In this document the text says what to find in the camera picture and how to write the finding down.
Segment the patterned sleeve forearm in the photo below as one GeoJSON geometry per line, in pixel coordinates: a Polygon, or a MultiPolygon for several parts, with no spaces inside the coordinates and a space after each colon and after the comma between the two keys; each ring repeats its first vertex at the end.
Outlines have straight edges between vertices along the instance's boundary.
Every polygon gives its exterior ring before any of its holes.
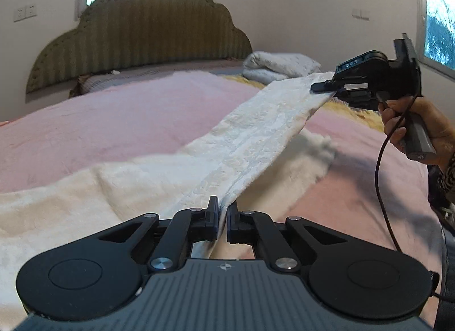
{"type": "Polygon", "coordinates": [[[454,234],[454,156],[445,171],[437,166],[428,166],[428,201],[441,224],[454,234]]]}

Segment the person's right hand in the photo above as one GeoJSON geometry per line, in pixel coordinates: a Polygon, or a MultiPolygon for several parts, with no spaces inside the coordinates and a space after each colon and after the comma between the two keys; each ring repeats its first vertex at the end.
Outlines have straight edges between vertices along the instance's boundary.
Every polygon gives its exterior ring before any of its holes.
{"type": "Polygon", "coordinates": [[[390,138],[390,143],[402,153],[406,152],[403,141],[410,129],[407,125],[410,117],[403,119],[398,128],[393,131],[402,113],[412,104],[409,114],[413,120],[419,119],[418,125],[426,132],[428,142],[433,146],[435,154],[421,160],[427,165],[437,166],[443,173],[449,167],[454,156],[454,126],[438,110],[435,105],[425,97],[402,97],[398,100],[388,100],[379,104],[379,113],[384,126],[384,133],[390,138]]]}

